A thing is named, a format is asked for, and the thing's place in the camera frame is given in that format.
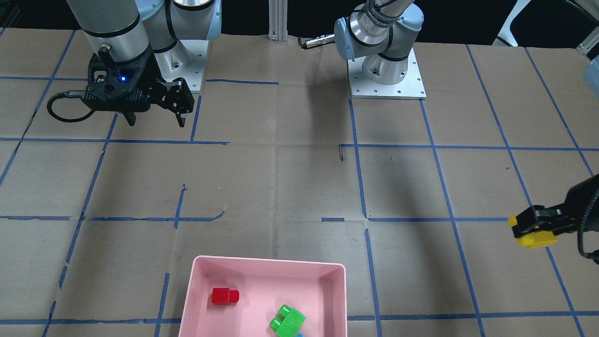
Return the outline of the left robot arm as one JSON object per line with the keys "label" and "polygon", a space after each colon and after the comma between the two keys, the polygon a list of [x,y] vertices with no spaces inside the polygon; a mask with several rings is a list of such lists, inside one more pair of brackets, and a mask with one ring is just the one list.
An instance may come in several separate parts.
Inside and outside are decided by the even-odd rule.
{"label": "left robot arm", "polygon": [[[412,0],[368,0],[334,26],[336,48],[347,60],[351,96],[421,100],[425,86],[413,51],[424,22]],[[511,219],[514,236],[541,238],[581,231],[582,216],[564,203],[533,205]]]}

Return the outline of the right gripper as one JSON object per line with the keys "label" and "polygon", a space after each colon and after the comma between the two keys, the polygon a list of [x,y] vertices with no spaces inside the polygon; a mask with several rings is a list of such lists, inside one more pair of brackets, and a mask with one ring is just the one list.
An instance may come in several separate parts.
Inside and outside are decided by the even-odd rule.
{"label": "right gripper", "polygon": [[[157,78],[141,79],[140,89],[144,97],[141,112],[148,111],[152,104],[158,105],[173,112],[178,126],[185,127],[186,116],[195,106],[195,99],[185,78],[178,77],[172,82],[163,82]],[[123,116],[129,126],[135,125],[135,112],[123,111]]]}

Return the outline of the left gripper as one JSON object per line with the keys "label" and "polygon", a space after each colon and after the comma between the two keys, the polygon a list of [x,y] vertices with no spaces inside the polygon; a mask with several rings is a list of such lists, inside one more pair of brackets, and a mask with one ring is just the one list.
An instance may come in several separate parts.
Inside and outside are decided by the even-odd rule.
{"label": "left gripper", "polygon": [[548,208],[543,205],[531,205],[520,214],[509,216],[508,225],[515,238],[537,232],[563,234],[578,230],[577,220],[565,213],[563,204]]}

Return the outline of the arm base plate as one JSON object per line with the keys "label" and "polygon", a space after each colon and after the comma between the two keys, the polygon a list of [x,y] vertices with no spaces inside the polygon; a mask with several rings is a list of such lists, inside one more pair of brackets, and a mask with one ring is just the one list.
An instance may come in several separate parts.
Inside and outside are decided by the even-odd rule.
{"label": "arm base plate", "polygon": [[168,51],[155,52],[162,77],[169,82],[184,78],[193,94],[201,94],[209,46],[208,40],[179,40]]}
{"label": "arm base plate", "polygon": [[379,55],[364,56],[347,61],[352,98],[424,100],[425,85],[414,49],[398,62]]}

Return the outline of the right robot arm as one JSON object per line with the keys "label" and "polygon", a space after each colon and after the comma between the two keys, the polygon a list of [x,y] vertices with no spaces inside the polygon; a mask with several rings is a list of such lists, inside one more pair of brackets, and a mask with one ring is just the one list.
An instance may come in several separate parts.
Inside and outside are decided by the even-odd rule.
{"label": "right robot arm", "polygon": [[115,112],[127,124],[153,105],[171,111],[178,126],[199,91],[193,56],[184,41],[216,40],[222,32],[220,0],[69,0],[94,53],[87,85],[52,96],[49,115],[77,123],[95,112]]}

